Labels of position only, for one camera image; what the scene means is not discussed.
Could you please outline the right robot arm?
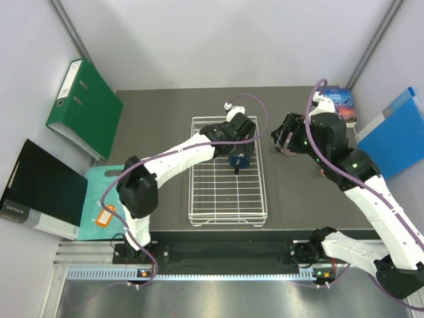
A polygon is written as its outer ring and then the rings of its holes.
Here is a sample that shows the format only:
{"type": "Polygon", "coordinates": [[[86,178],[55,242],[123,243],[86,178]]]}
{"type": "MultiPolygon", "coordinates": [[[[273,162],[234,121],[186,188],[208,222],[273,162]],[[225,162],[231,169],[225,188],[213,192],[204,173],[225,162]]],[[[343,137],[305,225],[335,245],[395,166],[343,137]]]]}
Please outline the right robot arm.
{"type": "Polygon", "coordinates": [[[372,246],[331,227],[312,232],[306,243],[291,247],[300,263],[338,258],[376,278],[383,290],[405,299],[423,287],[423,235],[390,193],[373,160],[348,145],[346,124],[334,113],[310,120],[288,113],[271,134],[276,149],[309,155],[325,177],[361,210],[384,243],[372,246]]]}

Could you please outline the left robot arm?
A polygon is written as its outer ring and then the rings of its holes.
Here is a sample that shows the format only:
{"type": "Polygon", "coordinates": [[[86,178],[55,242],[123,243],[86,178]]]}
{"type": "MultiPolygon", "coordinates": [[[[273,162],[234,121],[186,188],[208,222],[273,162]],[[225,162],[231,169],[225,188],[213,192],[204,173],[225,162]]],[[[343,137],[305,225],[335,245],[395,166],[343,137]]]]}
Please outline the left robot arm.
{"type": "Polygon", "coordinates": [[[141,263],[150,255],[150,214],[158,206],[158,190],[171,178],[192,166],[230,154],[254,136],[256,124],[244,113],[229,115],[220,124],[203,127],[185,142],[159,155],[141,159],[129,158],[124,170],[129,170],[117,183],[117,193],[123,206],[127,225],[127,254],[141,263]]]}

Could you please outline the dark blue mug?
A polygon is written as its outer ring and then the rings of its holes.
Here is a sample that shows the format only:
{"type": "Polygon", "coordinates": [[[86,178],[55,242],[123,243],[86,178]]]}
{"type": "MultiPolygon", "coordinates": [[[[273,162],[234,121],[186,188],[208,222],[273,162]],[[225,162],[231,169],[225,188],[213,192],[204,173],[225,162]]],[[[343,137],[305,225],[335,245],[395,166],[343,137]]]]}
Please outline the dark blue mug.
{"type": "Polygon", "coordinates": [[[234,174],[238,175],[241,170],[247,169],[250,166],[250,159],[250,154],[231,154],[228,163],[234,169],[234,174]]]}

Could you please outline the lilac ceramic mug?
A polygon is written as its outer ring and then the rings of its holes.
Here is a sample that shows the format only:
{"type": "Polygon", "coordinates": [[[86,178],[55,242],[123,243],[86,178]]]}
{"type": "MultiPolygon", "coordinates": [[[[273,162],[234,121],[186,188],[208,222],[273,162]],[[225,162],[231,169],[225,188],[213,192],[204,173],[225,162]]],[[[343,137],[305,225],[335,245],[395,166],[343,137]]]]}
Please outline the lilac ceramic mug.
{"type": "Polygon", "coordinates": [[[289,144],[290,144],[290,141],[291,141],[291,139],[292,139],[292,135],[293,135],[293,133],[292,133],[292,132],[290,132],[290,133],[288,134],[288,136],[287,136],[287,138],[286,138],[286,140],[285,140],[285,142],[284,142],[284,145],[283,145],[283,146],[282,146],[282,148],[280,149],[280,152],[281,152],[283,155],[288,156],[288,157],[297,156],[297,153],[292,152],[292,151],[289,149],[289,144]]]}

